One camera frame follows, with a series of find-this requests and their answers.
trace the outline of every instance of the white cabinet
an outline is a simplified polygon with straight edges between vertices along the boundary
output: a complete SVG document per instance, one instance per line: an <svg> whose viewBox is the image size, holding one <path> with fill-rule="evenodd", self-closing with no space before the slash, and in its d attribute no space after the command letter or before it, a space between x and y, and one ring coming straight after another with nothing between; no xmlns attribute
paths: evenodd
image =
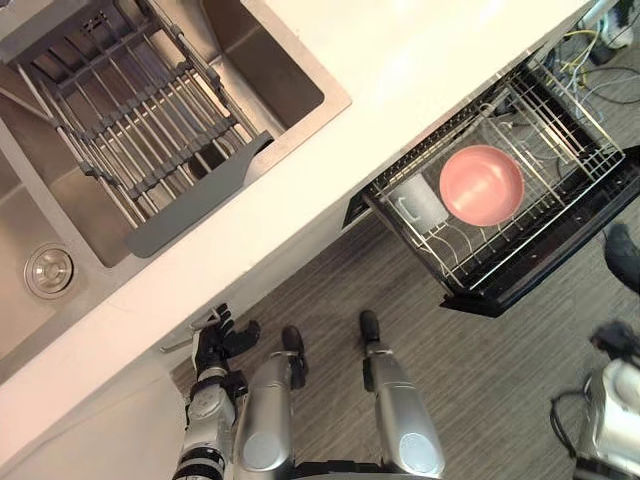
<svg viewBox="0 0 640 480"><path fill-rule="evenodd" d="M184 402L143 357L38 439L2 480L167 480L184 437Z"/></svg>

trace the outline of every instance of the sink rack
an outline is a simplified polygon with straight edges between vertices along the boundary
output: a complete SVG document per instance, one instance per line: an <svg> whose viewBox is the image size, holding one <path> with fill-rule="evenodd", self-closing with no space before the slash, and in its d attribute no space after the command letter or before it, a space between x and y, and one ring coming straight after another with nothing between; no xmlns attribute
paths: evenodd
<svg viewBox="0 0 640 480"><path fill-rule="evenodd" d="M239 189L272 137L153 0L101 2L70 22L16 68L148 257Z"/></svg>

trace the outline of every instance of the white countertop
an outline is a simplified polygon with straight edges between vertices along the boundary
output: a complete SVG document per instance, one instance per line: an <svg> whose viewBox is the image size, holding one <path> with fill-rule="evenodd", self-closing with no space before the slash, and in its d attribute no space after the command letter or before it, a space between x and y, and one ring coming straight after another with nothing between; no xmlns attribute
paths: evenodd
<svg viewBox="0 0 640 480"><path fill-rule="evenodd" d="M267 3L352 105L0 386L0 466L586 1Z"/></svg>

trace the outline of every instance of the pink bowl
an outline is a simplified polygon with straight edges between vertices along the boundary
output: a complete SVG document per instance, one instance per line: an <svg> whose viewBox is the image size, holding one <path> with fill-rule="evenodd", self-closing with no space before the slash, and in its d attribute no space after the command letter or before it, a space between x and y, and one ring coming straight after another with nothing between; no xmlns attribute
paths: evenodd
<svg viewBox="0 0 640 480"><path fill-rule="evenodd" d="M497 225L518 211L524 178L517 162L502 150L474 145L456 152L440 173L447 209L478 227Z"/></svg>

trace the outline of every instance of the wire dish rack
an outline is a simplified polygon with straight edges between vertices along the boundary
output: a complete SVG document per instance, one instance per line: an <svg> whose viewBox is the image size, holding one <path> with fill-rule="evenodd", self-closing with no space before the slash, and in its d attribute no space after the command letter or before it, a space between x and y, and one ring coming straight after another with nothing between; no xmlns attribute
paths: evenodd
<svg viewBox="0 0 640 480"><path fill-rule="evenodd" d="M241 186L272 138L153 0L88 5L17 69L80 169L134 229L232 165L207 180L199 204L173 208L163 231L148 235L170 238Z"/></svg>
<svg viewBox="0 0 640 480"><path fill-rule="evenodd" d="M569 113L574 109L580 113L579 120ZM493 227L475 227L450 216L428 232L418 232L390 201L391 192L415 174L422 174L439 192L440 172L447 160L477 144L500 148L518 162L525 179L519 210ZM528 259L530 265L543 261L528 249L558 227L563 214L624 158L624 152L551 73L534 63L498 80L420 142L369 185L365 200L419 254L448 295L462 292L481 297L495 289L496 278L525 251L533 256ZM637 177L636 170L625 181ZM498 293L508 288L501 285Z"/></svg>

